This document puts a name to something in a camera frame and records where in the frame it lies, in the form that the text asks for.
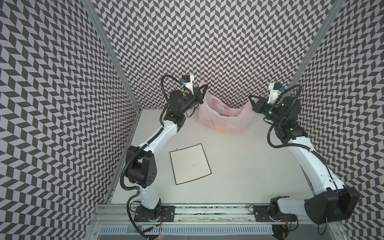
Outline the pink plastic bag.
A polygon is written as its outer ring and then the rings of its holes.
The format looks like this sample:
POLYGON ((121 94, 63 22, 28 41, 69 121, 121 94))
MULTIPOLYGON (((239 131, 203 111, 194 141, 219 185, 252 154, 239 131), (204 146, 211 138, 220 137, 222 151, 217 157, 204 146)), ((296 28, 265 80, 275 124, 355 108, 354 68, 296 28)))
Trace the pink plastic bag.
POLYGON ((199 123, 223 133, 243 133, 254 116, 255 112, 249 101, 239 109, 229 108, 210 93, 205 95, 204 103, 199 106, 199 123))

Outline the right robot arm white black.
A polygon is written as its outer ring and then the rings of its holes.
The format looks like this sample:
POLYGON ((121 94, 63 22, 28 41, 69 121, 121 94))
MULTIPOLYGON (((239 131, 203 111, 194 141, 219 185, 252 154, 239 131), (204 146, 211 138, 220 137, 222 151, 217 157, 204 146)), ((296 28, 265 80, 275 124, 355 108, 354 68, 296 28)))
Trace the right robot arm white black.
POLYGON ((254 112, 263 114, 272 122, 267 133, 268 144, 275 149, 288 148, 293 153, 314 191, 314 196, 309 199, 272 198, 268 207, 270 218, 280 221, 287 215, 303 216, 317 225, 350 219, 360 195, 354 187, 343 183, 316 152, 307 132, 298 122, 299 100, 285 97, 276 105, 253 95, 249 100, 254 112))

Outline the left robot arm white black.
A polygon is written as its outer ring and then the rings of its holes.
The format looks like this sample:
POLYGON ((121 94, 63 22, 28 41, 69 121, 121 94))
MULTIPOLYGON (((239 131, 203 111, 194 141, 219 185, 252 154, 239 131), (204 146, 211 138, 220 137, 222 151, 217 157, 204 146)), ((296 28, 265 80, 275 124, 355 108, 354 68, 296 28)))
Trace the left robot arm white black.
POLYGON ((161 198, 152 184, 158 170, 156 156, 165 144, 180 131, 187 116, 186 112, 204 103, 209 85, 193 87, 184 94, 181 90, 172 91, 160 115, 161 126, 139 146, 130 146, 126 153, 125 165, 120 175, 120 186, 125 191, 137 191, 141 204, 140 214, 149 221, 161 216, 161 198))

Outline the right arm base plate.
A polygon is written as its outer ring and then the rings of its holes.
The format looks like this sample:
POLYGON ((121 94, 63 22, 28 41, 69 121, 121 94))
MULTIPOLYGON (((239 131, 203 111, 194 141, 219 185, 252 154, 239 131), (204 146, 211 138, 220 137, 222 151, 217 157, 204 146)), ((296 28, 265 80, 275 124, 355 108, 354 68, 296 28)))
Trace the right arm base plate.
POLYGON ((264 205, 253 205, 252 213, 258 223, 275 222, 275 223, 291 223, 296 222, 298 218, 292 214, 276 213, 274 216, 270 213, 269 207, 264 205))

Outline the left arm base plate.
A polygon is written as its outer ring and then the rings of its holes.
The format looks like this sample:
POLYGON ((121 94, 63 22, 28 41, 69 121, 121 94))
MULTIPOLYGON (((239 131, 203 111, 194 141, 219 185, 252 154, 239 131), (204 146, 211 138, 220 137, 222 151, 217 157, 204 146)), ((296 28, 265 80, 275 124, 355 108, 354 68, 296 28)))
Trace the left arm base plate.
POLYGON ((149 222, 173 222, 175 218, 175 206, 157 206, 155 209, 147 209, 139 205, 135 211, 134 221, 139 223, 149 222))

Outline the aluminium rail front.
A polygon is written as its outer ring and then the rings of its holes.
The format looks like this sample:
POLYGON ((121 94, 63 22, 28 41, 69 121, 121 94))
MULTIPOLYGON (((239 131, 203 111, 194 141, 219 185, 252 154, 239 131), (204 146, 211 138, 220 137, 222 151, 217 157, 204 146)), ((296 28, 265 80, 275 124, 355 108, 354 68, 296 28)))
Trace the aluminium rail front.
MULTIPOLYGON (((132 204, 108 204, 99 205, 94 211, 94 216, 89 223, 101 224, 129 224, 131 218, 134 220, 136 208, 139 202, 132 204)), ((253 205, 266 204, 164 204, 163 206, 175 206, 175 218, 173 222, 154 222, 165 224, 271 224, 271 225, 294 225, 312 224, 307 217, 297 216, 298 220, 291 223, 264 222, 258 223, 252 213, 253 205)))

